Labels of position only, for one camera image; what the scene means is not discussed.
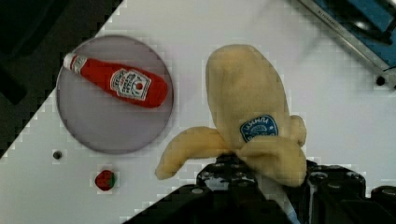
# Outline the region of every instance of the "stuffed banana toy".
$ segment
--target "stuffed banana toy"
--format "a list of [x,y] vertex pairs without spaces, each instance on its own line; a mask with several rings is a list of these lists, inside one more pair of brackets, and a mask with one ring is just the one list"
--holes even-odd
[[230,45],[213,52],[206,92],[216,129],[193,127],[177,135],[155,171],[159,179],[175,175],[188,159],[233,153],[281,185],[304,182],[304,121],[290,115],[282,81],[258,50]]

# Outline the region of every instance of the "screw hole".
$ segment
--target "screw hole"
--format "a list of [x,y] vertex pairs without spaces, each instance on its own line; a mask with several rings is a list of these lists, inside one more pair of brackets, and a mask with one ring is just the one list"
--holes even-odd
[[383,77],[378,77],[377,79],[376,79],[376,85],[378,85],[378,86],[383,86],[384,84],[385,84],[385,82],[386,82],[386,80],[383,78]]

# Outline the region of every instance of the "blue label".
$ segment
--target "blue label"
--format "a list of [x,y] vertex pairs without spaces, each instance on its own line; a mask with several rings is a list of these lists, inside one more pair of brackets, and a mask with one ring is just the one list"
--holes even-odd
[[245,142],[256,135],[277,135],[276,123],[269,115],[260,116],[242,124],[241,134]]

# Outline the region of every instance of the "white table surface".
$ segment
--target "white table surface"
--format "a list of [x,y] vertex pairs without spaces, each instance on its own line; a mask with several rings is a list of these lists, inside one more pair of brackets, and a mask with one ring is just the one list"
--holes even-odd
[[[0,223],[122,223],[194,183],[214,159],[188,161],[164,181],[154,170],[176,134],[213,127],[205,65],[215,49],[233,43],[256,47],[281,75],[290,113],[305,121],[308,159],[363,174],[367,193],[396,186],[395,93],[375,87],[372,71],[305,14],[289,0],[124,0],[98,35],[140,39],[163,58],[176,97],[167,130],[135,153],[95,153],[62,125],[54,91],[0,160]],[[54,150],[64,154],[60,161]],[[103,193],[92,181],[107,167],[119,180]]]

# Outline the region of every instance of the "ketchup label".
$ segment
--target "ketchup label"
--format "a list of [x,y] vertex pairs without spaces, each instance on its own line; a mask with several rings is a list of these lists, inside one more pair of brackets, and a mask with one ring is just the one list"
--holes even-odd
[[110,89],[118,96],[144,101],[151,79],[135,70],[121,69],[113,74]]
[[84,66],[85,62],[87,62],[87,58],[84,56],[76,56],[74,60],[71,70],[77,74],[81,74],[81,68]]

